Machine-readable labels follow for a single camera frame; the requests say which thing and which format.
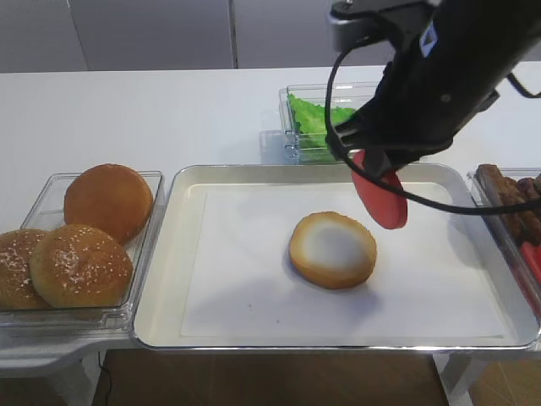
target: silver tray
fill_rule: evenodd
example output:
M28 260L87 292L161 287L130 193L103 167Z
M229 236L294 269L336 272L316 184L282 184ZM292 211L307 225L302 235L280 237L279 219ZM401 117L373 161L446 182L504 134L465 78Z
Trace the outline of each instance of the silver tray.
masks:
M462 177L421 163L405 189L463 206ZM377 226L342 165L189 167L175 178L134 319L151 348L526 348L538 320L479 217L409 204ZM291 267L302 217L339 211L378 243L364 285L325 291Z

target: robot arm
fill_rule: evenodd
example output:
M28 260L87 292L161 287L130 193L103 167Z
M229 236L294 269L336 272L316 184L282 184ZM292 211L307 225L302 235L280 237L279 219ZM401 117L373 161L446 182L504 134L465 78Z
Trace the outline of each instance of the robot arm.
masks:
M338 64L352 49L379 41L395 49L374 97L328 129L326 138L341 159L364 150L363 170L355 172L371 179L451 146L461 128L497 99L495 87L505 77L516 81L512 69L541 38L538 0L444 0L437 7L349 0L332 6L330 20L342 51ZM529 95L518 81L513 85Z

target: bottom bun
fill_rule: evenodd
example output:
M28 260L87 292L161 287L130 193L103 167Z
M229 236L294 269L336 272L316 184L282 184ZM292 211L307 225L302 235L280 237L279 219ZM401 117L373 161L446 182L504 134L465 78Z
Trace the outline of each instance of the bottom bun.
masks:
M308 281L326 289L353 288L374 271L374 237L362 224L333 211L314 213L295 227L291 262Z

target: white table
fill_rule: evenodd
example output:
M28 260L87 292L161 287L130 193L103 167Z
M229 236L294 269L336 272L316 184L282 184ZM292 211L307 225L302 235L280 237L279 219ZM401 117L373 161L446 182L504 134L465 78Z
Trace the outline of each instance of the white table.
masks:
M19 227L53 173L122 163L162 171L168 190L175 173L194 164L284 163L278 91L287 85L325 83L329 72L310 68L0 75L0 232ZM377 82L381 72L381 67L344 68L336 81ZM516 73L533 91L541 88L541 63L523 63ZM462 175L482 162L541 166L541 101L523 99L507 83L499 91L500 100L479 114L450 150L428 160L450 165ZM0 335L0 376L41 375L99 348L132 345L126 334L105 341L66 337L62 343ZM498 356L533 354L528 350ZM461 394L483 366L465 358L456 364L447 371L452 375L446 383L450 395Z

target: clear plastic container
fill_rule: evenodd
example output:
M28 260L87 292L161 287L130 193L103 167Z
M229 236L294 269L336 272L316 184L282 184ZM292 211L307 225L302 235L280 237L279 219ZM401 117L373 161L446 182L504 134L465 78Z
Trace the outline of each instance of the clear plastic container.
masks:
M377 85L377 83L335 84L331 106L357 110L372 98ZM326 88L326 85L291 85L280 90L281 125L285 135L287 158L292 163L338 163L324 146L325 133L303 134L299 131L295 112L289 103L289 96L294 95L307 102L324 106Z
M45 310L0 311L0 328L46 330L123 330L131 327L136 305L145 281L148 262L165 211L163 176L159 172L139 172L154 195L154 206L143 230L124 248L134 264L134 274L122 303L114 307L93 307ZM63 202L68 186L78 177L76 173L52 175L40 192L36 203L21 228L54 230L64 224Z
M521 178L536 178L541 173L541 168L500 168L500 171L507 178L519 180ZM471 194L477 206L501 206L497 189L491 179L480 178L474 172L467 176L472 181ZM515 239L500 216L486 216L484 221L509 264L524 296L534 312L541 316L541 284L532 274Z

